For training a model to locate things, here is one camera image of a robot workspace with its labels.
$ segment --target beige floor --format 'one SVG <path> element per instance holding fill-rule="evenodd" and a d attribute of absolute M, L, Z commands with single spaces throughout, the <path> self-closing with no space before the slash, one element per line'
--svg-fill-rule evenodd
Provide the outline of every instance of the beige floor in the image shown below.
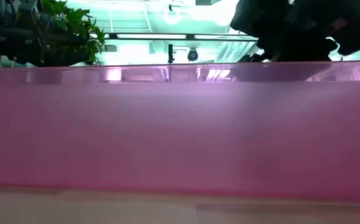
<path fill-rule="evenodd" d="M 358 223 L 360 204 L 0 186 L 0 224 Z"/>

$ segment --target security camera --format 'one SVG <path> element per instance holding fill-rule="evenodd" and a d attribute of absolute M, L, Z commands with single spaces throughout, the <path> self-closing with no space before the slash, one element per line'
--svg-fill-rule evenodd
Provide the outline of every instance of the security camera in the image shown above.
<path fill-rule="evenodd" d="M 198 60 L 198 53 L 196 49 L 191 49 L 190 52 L 188 52 L 188 56 L 187 56 L 188 60 L 190 62 L 194 62 L 196 60 Z"/>

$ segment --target green plant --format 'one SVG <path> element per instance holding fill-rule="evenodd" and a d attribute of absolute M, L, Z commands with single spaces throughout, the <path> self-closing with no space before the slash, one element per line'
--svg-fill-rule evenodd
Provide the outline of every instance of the green plant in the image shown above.
<path fill-rule="evenodd" d="M 88 63 L 96 63 L 96 54 L 102 53 L 103 49 L 107 51 L 105 45 L 104 30 L 100 30 L 96 26 L 97 18 L 89 16 L 88 9 L 71 9 L 66 6 L 66 1 L 58 0 L 41 0 L 43 5 L 43 13 L 53 17 L 53 22 L 63 30 L 69 31 L 74 35 L 79 35 L 88 40 L 87 45 L 81 45 L 73 48 L 75 51 L 85 50 L 90 55 Z M 90 34 L 95 34 L 96 38 L 92 38 Z"/>

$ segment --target pink translucent barrier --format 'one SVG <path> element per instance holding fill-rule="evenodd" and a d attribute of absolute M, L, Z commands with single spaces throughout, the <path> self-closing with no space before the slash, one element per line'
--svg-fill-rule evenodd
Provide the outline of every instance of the pink translucent barrier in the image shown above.
<path fill-rule="evenodd" d="M 346 82 L 240 82 L 312 71 Z M 351 80 L 360 63 L 0 69 L 0 184 L 360 201 Z"/>

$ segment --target black object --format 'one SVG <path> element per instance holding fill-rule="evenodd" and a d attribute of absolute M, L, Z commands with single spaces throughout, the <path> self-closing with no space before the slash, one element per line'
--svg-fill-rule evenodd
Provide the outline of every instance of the black object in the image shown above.
<path fill-rule="evenodd" d="M 187 59 L 190 62 L 195 62 L 196 60 L 198 60 L 198 53 L 196 49 L 191 49 L 190 52 L 188 52 L 188 56 Z"/>
<path fill-rule="evenodd" d="M 196 41 L 196 42 L 256 42 L 257 38 L 245 34 L 187 34 L 187 33 L 145 33 L 145 32 L 125 32 L 111 33 L 107 32 L 105 40 L 166 40 L 166 41 Z M 185 38 L 179 39 L 176 36 L 184 35 Z"/>
<path fill-rule="evenodd" d="M 360 50 L 360 0 L 240 0 L 230 26 L 264 50 L 241 62 L 329 61 Z"/>
<path fill-rule="evenodd" d="M 11 13 L 6 13 L 7 5 L 11 6 Z M 55 25 L 52 17 L 42 12 L 40 0 L 22 1 L 18 11 L 21 16 L 17 21 L 12 0 L 0 0 L 0 55 L 38 67 L 69 66 L 88 60 L 86 52 L 60 48 L 85 45 L 88 40 Z"/>
<path fill-rule="evenodd" d="M 174 58 L 173 58 L 173 44 L 168 45 L 168 56 L 169 56 L 168 63 L 169 64 L 173 63 L 173 61 L 174 61 Z"/>

